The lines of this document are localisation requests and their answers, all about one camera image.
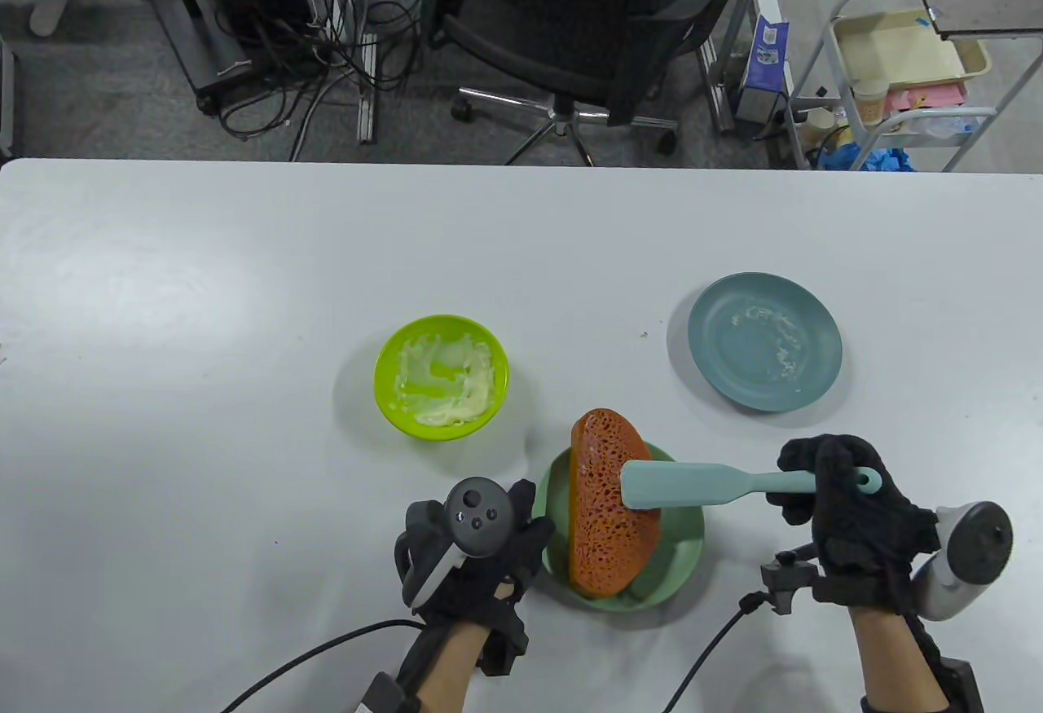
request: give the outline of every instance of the light blue spatula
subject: light blue spatula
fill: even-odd
[[[875,468],[859,466],[858,490],[876,493],[883,484]],[[711,507],[746,493],[815,493],[811,471],[748,474],[718,463],[630,461],[620,474],[623,503],[631,510],[666,507]]]

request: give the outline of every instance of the beige tray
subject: beige tray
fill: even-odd
[[[942,40],[924,9],[842,17],[831,28],[852,82],[883,77],[898,91],[969,80],[992,69],[979,40]]]

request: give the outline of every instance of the orange sponge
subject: orange sponge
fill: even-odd
[[[645,442],[622,415],[596,409],[573,426],[568,503],[568,580],[590,598],[622,593],[655,554],[659,511],[623,506],[620,470],[651,461]]]

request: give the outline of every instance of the butter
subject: butter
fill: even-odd
[[[395,396],[421,425],[462,425],[488,410],[494,377],[487,344],[470,336],[452,344],[420,336],[399,352]]]

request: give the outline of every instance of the black glove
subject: black glove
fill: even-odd
[[[431,598],[416,610],[427,624],[406,656],[396,679],[407,693],[415,694],[427,677],[454,623],[486,626],[489,638],[478,666],[487,675],[506,675],[514,658],[525,655],[529,638],[514,606],[541,568],[541,557],[554,535],[554,521],[532,519],[536,486],[519,480],[507,495],[514,509],[514,532],[495,556],[467,559],[453,569]],[[399,576],[404,575],[399,568]],[[495,596],[500,583],[513,586],[506,598]]]
[[[825,577],[811,588],[819,601],[915,610],[909,572],[917,554],[940,548],[935,512],[903,496],[870,442],[856,436],[794,439],[779,452],[782,471],[815,472],[815,495],[770,493],[791,525],[811,520],[811,539]],[[880,490],[857,489],[856,466],[875,468]]]

